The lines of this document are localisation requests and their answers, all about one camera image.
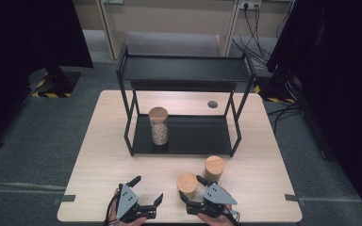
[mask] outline wooden lid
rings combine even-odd
[[[212,174],[219,175],[225,169],[225,162],[218,156],[210,156],[205,162],[206,170]]]
[[[198,180],[196,175],[190,172],[183,172],[177,177],[177,187],[180,191],[184,193],[192,193],[196,190],[198,186]]]
[[[161,106],[154,107],[149,111],[149,119],[152,121],[165,121],[168,116],[167,110]]]

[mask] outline shelf bottom tier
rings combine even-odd
[[[218,155],[231,153],[226,117],[169,116],[167,126],[167,144],[156,145],[152,141],[149,117],[140,115],[137,119],[133,152]]]

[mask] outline wall socket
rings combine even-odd
[[[248,4],[248,10],[256,10],[261,8],[261,0],[241,0],[240,9],[245,9],[245,3]]]

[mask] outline black shelf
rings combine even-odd
[[[225,117],[174,116],[167,119],[169,141],[166,145],[152,142],[147,115],[139,115],[134,135],[134,153],[225,154],[232,151]]]
[[[217,154],[233,156],[242,139],[239,115],[255,80],[255,68],[245,50],[241,57],[201,56],[142,56],[130,55],[126,45],[120,52],[116,68],[123,96],[127,124],[124,139],[131,155],[135,153]],[[131,105],[125,93],[124,81],[133,90]],[[233,95],[237,84],[246,88],[236,109]],[[152,141],[149,117],[140,113],[139,90],[229,92],[226,108],[221,115],[169,115],[167,144],[157,146]],[[234,117],[237,139],[231,144],[227,116]],[[134,140],[129,140],[132,120],[137,120]]]

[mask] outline light wood tabletop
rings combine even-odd
[[[205,92],[142,92],[138,94],[140,112],[147,114],[162,106],[172,114],[222,114],[227,93]],[[234,94],[238,103],[242,94]],[[207,106],[216,101],[217,108]],[[229,115],[231,143],[235,140],[232,115]],[[204,175],[207,155],[135,154],[131,156],[124,138],[126,114],[118,90],[101,93],[81,146],[65,196],[75,195],[73,202],[62,202],[58,219],[71,222],[103,222],[107,205],[118,184],[136,176],[141,181],[133,191],[140,205],[153,204],[164,194],[155,219],[147,223],[199,223],[196,216],[187,215],[176,185],[179,174],[191,172]],[[239,222],[297,222],[302,212],[297,202],[287,201],[294,195],[283,158],[264,109],[261,98],[251,93],[239,118],[242,140],[234,157],[222,155],[225,170],[219,181],[235,200],[233,209],[240,212]],[[196,201],[206,189],[198,185]]]

